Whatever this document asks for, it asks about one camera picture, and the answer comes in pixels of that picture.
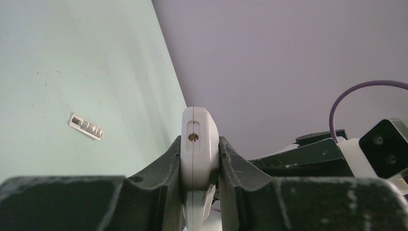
white label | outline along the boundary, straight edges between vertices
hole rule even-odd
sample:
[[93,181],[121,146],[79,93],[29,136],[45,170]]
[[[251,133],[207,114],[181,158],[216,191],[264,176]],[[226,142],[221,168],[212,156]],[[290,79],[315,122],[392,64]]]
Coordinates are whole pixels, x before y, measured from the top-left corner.
[[100,140],[103,137],[102,128],[90,123],[77,114],[72,113],[68,125],[94,139]]

barcode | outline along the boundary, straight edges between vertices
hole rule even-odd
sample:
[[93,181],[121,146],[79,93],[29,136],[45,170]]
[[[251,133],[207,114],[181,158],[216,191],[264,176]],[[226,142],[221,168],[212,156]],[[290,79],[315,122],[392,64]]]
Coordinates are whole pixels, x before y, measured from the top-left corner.
[[95,125],[89,123],[88,121],[82,121],[80,125],[81,129],[86,131],[87,133],[94,135],[98,138],[101,137],[102,129],[96,127]]
[[100,139],[102,137],[102,129],[94,124],[84,120],[78,115],[72,114],[68,125],[76,130],[80,130],[94,138]]

screw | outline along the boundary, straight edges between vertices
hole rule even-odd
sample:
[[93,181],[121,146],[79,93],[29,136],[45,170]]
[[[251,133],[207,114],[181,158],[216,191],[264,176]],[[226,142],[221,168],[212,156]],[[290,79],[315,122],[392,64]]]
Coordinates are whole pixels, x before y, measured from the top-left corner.
[[381,136],[374,136],[373,142],[375,145],[381,145],[384,142],[384,140]]
[[190,134],[190,135],[189,135],[189,140],[190,140],[191,142],[196,142],[196,141],[198,140],[198,135],[195,134],[195,133]]

white plastic casing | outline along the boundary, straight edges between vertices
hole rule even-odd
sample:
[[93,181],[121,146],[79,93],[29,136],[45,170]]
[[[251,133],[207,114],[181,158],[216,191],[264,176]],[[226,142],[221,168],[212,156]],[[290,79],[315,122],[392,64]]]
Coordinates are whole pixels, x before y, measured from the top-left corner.
[[208,217],[219,175],[219,134],[205,108],[183,112],[180,179],[183,214],[188,230],[200,230]]
[[[358,144],[360,139],[350,139],[341,143],[338,143],[340,150],[342,151],[345,160],[347,161],[354,177],[356,178],[378,178],[371,164],[367,160],[363,151]],[[401,192],[401,194],[408,194],[408,184],[403,178],[400,179],[387,179],[388,182],[395,185]]]

purple cable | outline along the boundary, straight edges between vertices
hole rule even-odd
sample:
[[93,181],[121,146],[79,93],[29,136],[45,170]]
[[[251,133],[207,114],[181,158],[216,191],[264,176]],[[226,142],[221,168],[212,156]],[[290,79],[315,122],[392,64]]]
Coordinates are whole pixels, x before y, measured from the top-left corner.
[[211,208],[210,210],[213,210],[213,211],[216,211],[216,212],[221,212],[221,210],[217,209],[217,208]]
[[390,86],[390,87],[396,87],[396,88],[402,88],[402,89],[408,90],[408,83],[403,83],[403,82],[393,81],[393,80],[374,80],[374,81],[368,81],[368,82],[357,84],[353,87],[350,87],[345,92],[343,92],[343,94],[341,94],[337,98],[337,100],[334,102],[330,110],[330,116],[329,116],[329,128],[330,128],[330,134],[332,136],[331,138],[333,138],[333,140],[336,141],[336,143],[339,142],[337,140],[336,130],[334,129],[334,113],[336,112],[337,106],[347,95],[354,92],[355,90],[365,88],[365,87],[371,87],[371,86]]

